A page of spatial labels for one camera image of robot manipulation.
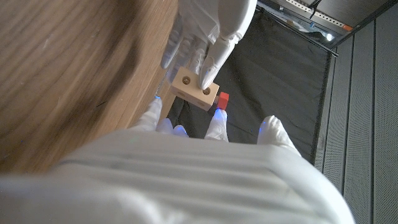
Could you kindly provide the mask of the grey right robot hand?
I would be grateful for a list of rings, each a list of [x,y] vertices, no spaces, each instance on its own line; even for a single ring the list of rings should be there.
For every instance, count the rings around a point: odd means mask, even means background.
[[[154,98],[129,129],[42,175],[1,177],[2,223],[353,223],[340,191],[306,161],[281,121],[255,144],[228,141],[217,109],[203,139],[161,119]]]

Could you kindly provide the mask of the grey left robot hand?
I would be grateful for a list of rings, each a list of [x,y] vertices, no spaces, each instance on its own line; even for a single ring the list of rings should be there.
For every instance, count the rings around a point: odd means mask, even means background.
[[[256,10],[256,0],[179,0],[160,66],[172,83],[178,70],[198,75],[204,90],[244,37]]]

